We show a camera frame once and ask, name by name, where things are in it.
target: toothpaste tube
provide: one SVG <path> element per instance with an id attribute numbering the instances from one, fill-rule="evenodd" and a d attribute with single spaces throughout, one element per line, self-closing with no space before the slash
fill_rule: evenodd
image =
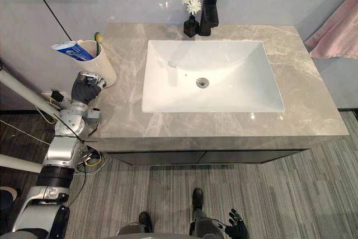
<path id="1" fill-rule="evenodd" d="M 78 61 L 89 61 L 93 59 L 92 55 L 90 55 L 85 49 L 79 46 L 76 41 L 55 44 L 51 46 L 51 48 L 71 56 Z"/>

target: white pole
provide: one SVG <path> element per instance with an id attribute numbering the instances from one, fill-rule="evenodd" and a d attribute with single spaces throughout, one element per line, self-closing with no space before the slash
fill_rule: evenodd
<path id="1" fill-rule="evenodd" d="M 58 117 L 60 116 L 60 112 L 58 112 L 51 105 L 46 103 L 45 100 L 39 97 L 34 91 L 28 89 L 26 86 L 21 84 L 17 79 L 12 77 L 4 69 L 0 70 L 0 81 L 4 83 L 7 87 L 12 89 L 14 92 L 25 98 L 28 102 L 34 104 L 50 116 L 53 116 L 54 114 Z"/>
<path id="2" fill-rule="evenodd" d="M 0 166 L 34 173 L 40 173 L 43 167 L 43 165 L 36 162 L 29 162 L 3 154 L 0 154 Z"/>

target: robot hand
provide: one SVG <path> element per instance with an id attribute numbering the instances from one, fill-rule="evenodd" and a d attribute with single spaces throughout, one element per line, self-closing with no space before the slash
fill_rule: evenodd
<path id="1" fill-rule="evenodd" d="M 235 209 L 229 213 L 231 226 L 225 227 L 225 233 L 232 239 L 248 239 L 248 232 L 244 221 Z"/>
<path id="2" fill-rule="evenodd" d="M 105 86 L 106 82 L 97 74 L 79 72 L 72 86 L 72 101 L 88 105 L 90 101 L 97 97 Z"/>

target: sink drain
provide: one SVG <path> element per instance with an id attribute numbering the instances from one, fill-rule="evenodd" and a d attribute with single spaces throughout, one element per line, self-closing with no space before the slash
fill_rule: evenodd
<path id="1" fill-rule="evenodd" d="M 202 89 L 207 88 L 207 86 L 209 86 L 209 80 L 207 78 L 198 78 L 196 80 L 196 85 Z"/>

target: pink towel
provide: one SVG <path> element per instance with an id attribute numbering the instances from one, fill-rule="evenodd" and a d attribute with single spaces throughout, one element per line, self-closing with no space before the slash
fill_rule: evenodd
<path id="1" fill-rule="evenodd" d="M 358 59 L 358 0 L 345 0 L 304 44 L 315 58 Z"/>

